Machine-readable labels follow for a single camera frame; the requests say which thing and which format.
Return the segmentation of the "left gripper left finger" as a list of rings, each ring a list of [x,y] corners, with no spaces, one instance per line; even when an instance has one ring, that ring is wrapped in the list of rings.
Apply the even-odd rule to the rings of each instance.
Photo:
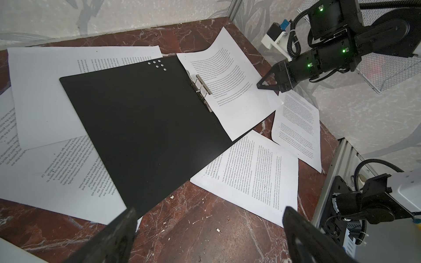
[[[78,251],[66,263],[127,263],[136,238],[137,214],[128,208]]]

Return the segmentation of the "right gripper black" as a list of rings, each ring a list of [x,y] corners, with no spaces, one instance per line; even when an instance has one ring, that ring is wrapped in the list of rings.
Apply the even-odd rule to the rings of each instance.
[[[292,90],[299,82],[320,82],[333,74],[355,71],[361,62],[354,40],[348,32],[302,53],[292,61],[284,60],[258,81],[257,88],[276,92]]]

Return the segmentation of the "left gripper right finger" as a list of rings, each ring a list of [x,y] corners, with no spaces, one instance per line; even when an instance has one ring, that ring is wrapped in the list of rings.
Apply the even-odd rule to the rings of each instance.
[[[293,263],[356,262],[294,208],[286,207],[282,223]]]

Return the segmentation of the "blue folder black inside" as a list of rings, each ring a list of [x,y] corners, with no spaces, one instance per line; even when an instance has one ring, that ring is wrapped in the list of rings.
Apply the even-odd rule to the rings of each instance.
[[[176,56],[60,78],[124,204],[144,216],[232,141]]]

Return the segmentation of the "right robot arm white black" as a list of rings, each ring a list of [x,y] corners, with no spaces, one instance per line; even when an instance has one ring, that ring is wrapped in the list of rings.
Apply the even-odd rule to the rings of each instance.
[[[264,46],[276,47],[285,60],[268,72],[274,84],[262,78],[257,87],[285,93],[301,81],[316,83],[337,72],[355,71],[371,53],[411,58],[419,53],[420,29],[420,1],[317,1],[295,19],[274,23],[267,31]],[[388,178],[378,175],[349,188],[336,177],[320,219],[322,231],[339,238],[354,222],[352,232],[361,243],[368,224],[414,219],[416,214],[392,197]]]

